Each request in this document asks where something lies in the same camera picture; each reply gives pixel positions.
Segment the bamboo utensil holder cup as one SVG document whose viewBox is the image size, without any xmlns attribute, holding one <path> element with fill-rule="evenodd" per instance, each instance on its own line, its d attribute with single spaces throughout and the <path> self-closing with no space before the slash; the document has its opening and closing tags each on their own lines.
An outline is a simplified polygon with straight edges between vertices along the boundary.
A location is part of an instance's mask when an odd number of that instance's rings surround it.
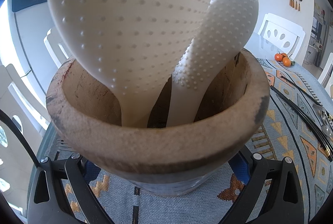
<svg viewBox="0 0 333 224">
<path fill-rule="evenodd" d="M 46 107 L 61 138 L 96 166 L 142 189 L 168 196 L 196 187 L 235 156 L 262 125 L 270 99 L 258 60 L 242 50 L 214 78 L 195 121 L 166 126 L 171 84 L 160 93 L 146 128 L 121 125 L 117 98 L 75 60 L 56 72 Z"/>
</svg>

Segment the white chair near right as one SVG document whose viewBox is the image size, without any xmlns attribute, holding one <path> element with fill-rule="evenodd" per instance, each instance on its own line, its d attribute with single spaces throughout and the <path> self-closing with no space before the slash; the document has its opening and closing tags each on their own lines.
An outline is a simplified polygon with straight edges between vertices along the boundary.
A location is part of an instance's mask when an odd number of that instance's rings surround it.
<svg viewBox="0 0 333 224">
<path fill-rule="evenodd" d="M 330 53 L 325 67 L 318 78 L 318 82 L 323 86 L 325 91 L 332 98 L 332 68 L 333 68 L 333 53 Z"/>
</svg>

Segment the white dotted rice paddle small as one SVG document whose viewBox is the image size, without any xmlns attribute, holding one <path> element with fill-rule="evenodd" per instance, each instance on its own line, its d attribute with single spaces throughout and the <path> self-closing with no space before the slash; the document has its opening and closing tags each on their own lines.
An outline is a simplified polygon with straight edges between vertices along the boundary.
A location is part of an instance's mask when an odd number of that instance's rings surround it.
<svg viewBox="0 0 333 224">
<path fill-rule="evenodd" d="M 171 75 L 168 127 L 194 121 L 208 86 L 250 39 L 258 12 L 258 0 L 211 0 Z"/>
</svg>

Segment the patterned blue woven table mat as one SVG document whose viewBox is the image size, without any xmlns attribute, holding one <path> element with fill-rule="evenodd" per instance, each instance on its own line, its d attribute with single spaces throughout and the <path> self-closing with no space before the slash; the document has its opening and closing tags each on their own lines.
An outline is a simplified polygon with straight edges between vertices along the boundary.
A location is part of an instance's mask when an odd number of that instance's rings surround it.
<svg viewBox="0 0 333 224">
<path fill-rule="evenodd" d="M 265 59 L 260 59 L 260 64 L 269 81 L 316 124 L 321 119 L 313 108 L 314 102 L 281 76 L 332 110 L 332 100 L 306 68 L 299 65 L 286 68 Z M 303 197 L 304 223 L 310 223 L 331 196 L 332 162 L 324 156 L 324 150 L 305 122 L 273 94 L 262 126 L 246 146 L 267 160 L 292 159 Z M 115 223 L 218 223 L 248 183 L 247 166 L 236 155 L 196 190 L 178 197 L 152 195 L 92 163 L 87 164 L 84 178 Z"/>
</svg>

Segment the black chopstick gold band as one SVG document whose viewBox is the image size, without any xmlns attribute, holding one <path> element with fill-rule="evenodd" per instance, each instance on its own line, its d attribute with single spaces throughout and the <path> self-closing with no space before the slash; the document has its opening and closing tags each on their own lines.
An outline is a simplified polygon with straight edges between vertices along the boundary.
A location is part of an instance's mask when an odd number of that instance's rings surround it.
<svg viewBox="0 0 333 224">
<path fill-rule="evenodd" d="M 288 78 L 286 78 L 284 76 L 281 76 L 281 78 L 284 79 L 284 80 L 286 80 L 286 81 L 288 81 L 293 86 L 295 86 L 300 92 L 304 93 L 308 98 L 310 98 L 316 105 L 319 105 L 319 106 L 323 107 L 323 105 L 321 105 L 321 102 L 318 102 L 316 99 L 314 99 L 310 94 L 308 94 L 304 89 L 302 89 L 301 87 L 299 87 L 293 81 L 289 80 Z"/>
<path fill-rule="evenodd" d="M 310 131 L 316 136 L 317 140 L 320 143 L 320 146 L 324 150 L 324 154 L 327 156 L 328 160 L 332 162 L 332 145 L 325 137 L 323 131 L 316 125 L 316 123 L 304 112 L 299 108 L 293 101 L 288 99 L 283 93 L 281 93 L 277 88 L 274 86 L 270 86 L 270 88 L 279 96 L 280 99 L 284 100 L 287 105 L 289 105 L 305 122 L 308 126 Z"/>
</svg>

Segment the white refrigerator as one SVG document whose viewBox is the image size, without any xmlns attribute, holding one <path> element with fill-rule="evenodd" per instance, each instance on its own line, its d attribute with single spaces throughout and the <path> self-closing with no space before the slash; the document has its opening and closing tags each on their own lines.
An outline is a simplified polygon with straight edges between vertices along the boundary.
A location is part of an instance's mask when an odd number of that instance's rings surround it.
<svg viewBox="0 0 333 224">
<path fill-rule="evenodd" d="M 58 70 L 44 38 L 54 27 L 48 4 L 41 3 L 18 12 L 12 11 L 12 0 L 7 0 L 10 32 L 23 75 L 31 84 L 45 92 Z"/>
</svg>

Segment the white chair far left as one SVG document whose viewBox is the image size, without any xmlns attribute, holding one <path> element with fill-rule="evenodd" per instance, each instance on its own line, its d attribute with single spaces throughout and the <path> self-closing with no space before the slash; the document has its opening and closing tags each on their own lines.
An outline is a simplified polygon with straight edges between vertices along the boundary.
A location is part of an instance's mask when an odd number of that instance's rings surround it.
<svg viewBox="0 0 333 224">
<path fill-rule="evenodd" d="M 56 27 L 52 27 L 48 30 L 43 41 L 57 68 L 60 68 L 62 64 L 72 56 L 72 53 L 63 42 Z"/>
</svg>

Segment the white chair far right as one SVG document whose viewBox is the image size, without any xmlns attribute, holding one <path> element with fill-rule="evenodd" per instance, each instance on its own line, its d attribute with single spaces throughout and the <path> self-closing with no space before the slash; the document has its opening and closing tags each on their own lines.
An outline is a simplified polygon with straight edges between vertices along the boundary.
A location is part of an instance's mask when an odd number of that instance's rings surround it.
<svg viewBox="0 0 333 224">
<path fill-rule="evenodd" d="M 295 59 L 303 43 L 305 32 L 301 26 L 272 13 L 265 14 L 258 31 L 266 43 L 270 43 L 271 51 L 276 48 Z"/>
</svg>

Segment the white dotted rice paddle large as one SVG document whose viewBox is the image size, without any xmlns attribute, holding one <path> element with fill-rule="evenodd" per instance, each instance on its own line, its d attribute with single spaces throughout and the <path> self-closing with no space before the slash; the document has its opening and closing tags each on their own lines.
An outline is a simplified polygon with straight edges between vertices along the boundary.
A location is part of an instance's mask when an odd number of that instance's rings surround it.
<svg viewBox="0 0 333 224">
<path fill-rule="evenodd" d="M 122 125 L 144 128 L 211 0 L 47 0 L 80 65 L 107 86 Z"/>
</svg>

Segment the silver metal spoon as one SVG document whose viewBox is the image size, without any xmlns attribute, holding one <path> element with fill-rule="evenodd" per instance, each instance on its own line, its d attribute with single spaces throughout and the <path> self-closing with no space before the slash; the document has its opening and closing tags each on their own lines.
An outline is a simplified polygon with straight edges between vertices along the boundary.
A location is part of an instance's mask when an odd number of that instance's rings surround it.
<svg viewBox="0 0 333 224">
<path fill-rule="evenodd" d="M 328 122 L 328 116 L 326 115 L 324 108 L 317 104 L 313 104 L 313 108 L 315 108 L 320 113 L 322 119 L 321 129 L 323 133 L 329 138 L 332 138 L 332 128 L 330 127 L 330 124 Z"/>
</svg>

